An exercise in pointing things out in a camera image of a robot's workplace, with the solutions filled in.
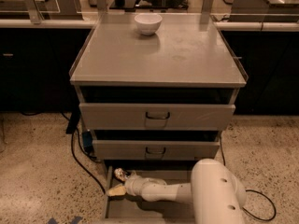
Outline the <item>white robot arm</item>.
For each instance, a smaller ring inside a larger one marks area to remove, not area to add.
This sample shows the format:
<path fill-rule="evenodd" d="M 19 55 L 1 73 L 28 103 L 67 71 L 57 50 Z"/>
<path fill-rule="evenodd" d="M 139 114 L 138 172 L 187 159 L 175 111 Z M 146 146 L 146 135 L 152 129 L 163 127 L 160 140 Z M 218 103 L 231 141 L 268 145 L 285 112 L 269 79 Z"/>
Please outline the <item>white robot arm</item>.
<path fill-rule="evenodd" d="M 126 224 L 245 224 L 244 185 L 222 163 L 203 159 L 190 170 L 112 172 L 109 218 Z"/>

